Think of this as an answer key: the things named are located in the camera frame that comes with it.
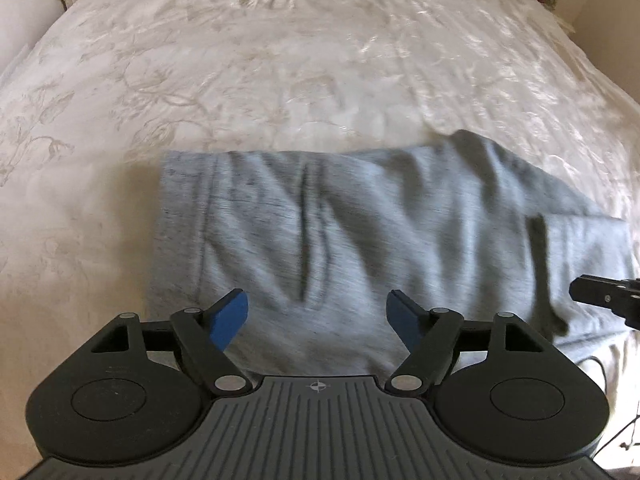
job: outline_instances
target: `circular cap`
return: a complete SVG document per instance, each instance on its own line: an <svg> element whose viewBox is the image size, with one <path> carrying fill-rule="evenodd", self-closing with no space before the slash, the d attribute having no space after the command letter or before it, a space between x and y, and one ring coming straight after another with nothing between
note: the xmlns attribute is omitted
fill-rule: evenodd
<svg viewBox="0 0 640 480"><path fill-rule="evenodd" d="M77 390L71 405L78 415L104 422L133 415L145 401L145 389L134 381L100 379Z"/></svg>
<svg viewBox="0 0 640 480"><path fill-rule="evenodd" d="M216 388L225 392L234 392L242 390L246 386L244 378L238 375L223 375L218 377L214 383Z"/></svg>
<svg viewBox="0 0 640 480"><path fill-rule="evenodd" d="M490 397L498 410L520 420L544 420L559 413L564 406L560 390L531 378L508 379L496 384Z"/></svg>
<svg viewBox="0 0 640 480"><path fill-rule="evenodd" d="M391 385L396 390L410 392L420 388L420 386L422 386L422 381L418 377L412 375L398 375L391 379Z"/></svg>

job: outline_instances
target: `folded fabric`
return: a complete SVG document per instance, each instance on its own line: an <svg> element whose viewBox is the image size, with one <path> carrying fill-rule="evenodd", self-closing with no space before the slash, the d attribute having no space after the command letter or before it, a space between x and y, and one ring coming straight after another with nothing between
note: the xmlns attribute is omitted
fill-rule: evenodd
<svg viewBox="0 0 640 480"><path fill-rule="evenodd" d="M623 222L498 144L327 153L171 153L162 174L153 319L234 287L248 371L377 374L406 356L385 319L401 289L467 319L510 311L575 361L623 322L566 296L582 272L632 276Z"/></svg>

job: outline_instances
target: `gray garment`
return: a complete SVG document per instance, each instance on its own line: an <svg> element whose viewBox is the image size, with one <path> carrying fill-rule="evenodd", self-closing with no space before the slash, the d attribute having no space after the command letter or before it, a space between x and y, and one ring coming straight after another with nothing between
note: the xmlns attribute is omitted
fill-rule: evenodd
<svg viewBox="0 0 640 480"><path fill-rule="evenodd" d="M567 294L584 272L632 277L626 224L476 134L351 155L174 152L162 188L150 316L244 288L227 353L247 370L387 377L406 356L385 319L393 288L467 319L514 312L574 361L626 330Z"/></svg>

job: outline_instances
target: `bedspread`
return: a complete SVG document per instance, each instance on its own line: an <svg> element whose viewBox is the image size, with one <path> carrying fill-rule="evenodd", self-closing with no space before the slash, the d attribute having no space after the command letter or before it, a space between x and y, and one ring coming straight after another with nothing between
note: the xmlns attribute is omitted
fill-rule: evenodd
<svg viewBox="0 0 640 480"><path fill-rule="evenodd" d="M640 107L534 0L76 3L0 88L0 478L38 458L33 387L145 312L166 150L346 152L461 128L627 220L638 270Z"/></svg>

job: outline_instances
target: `metal pin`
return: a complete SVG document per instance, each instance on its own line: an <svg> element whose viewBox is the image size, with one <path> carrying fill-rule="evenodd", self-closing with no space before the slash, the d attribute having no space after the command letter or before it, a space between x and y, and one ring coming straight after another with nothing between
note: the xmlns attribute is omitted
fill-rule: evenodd
<svg viewBox="0 0 640 480"><path fill-rule="evenodd" d="M223 375L218 377L214 384L217 389L224 392L235 392L242 390L246 386L246 381L238 375Z"/></svg>
<svg viewBox="0 0 640 480"><path fill-rule="evenodd" d="M412 390L417 390L422 386L422 381L413 375L398 375L391 379L391 385L396 390L401 390L403 392L410 392Z"/></svg>

